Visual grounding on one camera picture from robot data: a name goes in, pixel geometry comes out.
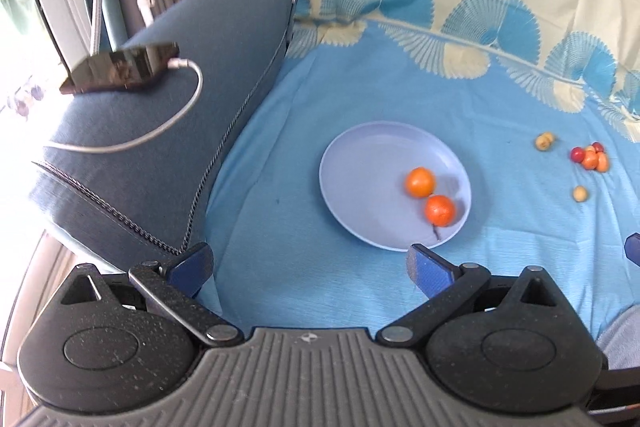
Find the purple plate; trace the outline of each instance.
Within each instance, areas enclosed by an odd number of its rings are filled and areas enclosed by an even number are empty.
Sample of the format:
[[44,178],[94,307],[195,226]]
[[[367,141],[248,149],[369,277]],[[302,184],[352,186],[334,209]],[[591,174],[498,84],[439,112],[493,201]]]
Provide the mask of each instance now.
[[[445,228],[424,217],[425,199],[404,190],[416,167],[436,175],[435,194],[456,204],[456,219]],[[335,219],[374,247],[407,251],[413,243],[433,248],[451,239],[471,208],[471,185],[451,149],[433,134],[398,122],[369,122],[336,137],[322,155],[320,190]]]

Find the phone screen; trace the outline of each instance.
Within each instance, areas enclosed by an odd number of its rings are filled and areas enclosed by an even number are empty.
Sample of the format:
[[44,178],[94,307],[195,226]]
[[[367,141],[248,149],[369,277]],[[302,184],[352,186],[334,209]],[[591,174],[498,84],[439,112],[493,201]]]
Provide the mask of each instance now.
[[60,86],[62,94],[143,89],[156,83],[178,44],[148,44],[85,58]]

